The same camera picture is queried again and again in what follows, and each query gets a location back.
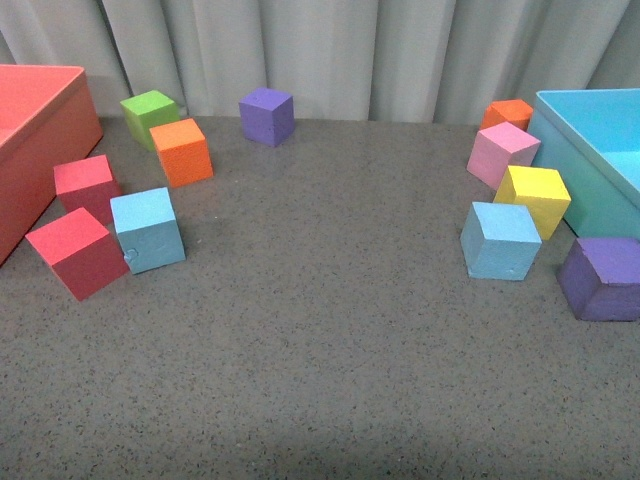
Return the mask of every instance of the green cube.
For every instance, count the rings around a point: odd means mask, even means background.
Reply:
[[[155,145],[149,129],[180,120],[176,102],[157,90],[122,100],[120,105],[131,135],[151,152]]]

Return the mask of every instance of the light blue cube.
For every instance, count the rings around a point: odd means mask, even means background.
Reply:
[[[473,202],[460,236],[472,278],[524,280],[542,246],[524,205]]]
[[[167,188],[111,199],[113,223],[132,273],[184,260],[184,246]]]

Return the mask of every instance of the red cube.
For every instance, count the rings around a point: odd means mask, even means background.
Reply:
[[[67,212],[80,207],[103,225],[113,222],[111,199],[122,195],[106,155],[53,167],[56,195]]]
[[[85,208],[28,233],[26,238],[78,300],[129,271],[114,238]]]

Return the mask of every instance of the white curtain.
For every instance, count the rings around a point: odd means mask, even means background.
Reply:
[[[101,115],[150,89],[238,115],[477,124],[504,98],[640,87],[640,0],[0,0],[0,62],[85,67]]]

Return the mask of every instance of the yellow cube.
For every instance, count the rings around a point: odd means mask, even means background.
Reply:
[[[540,238],[549,240],[571,197],[557,170],[510,165],[493,202],[526,205]]]

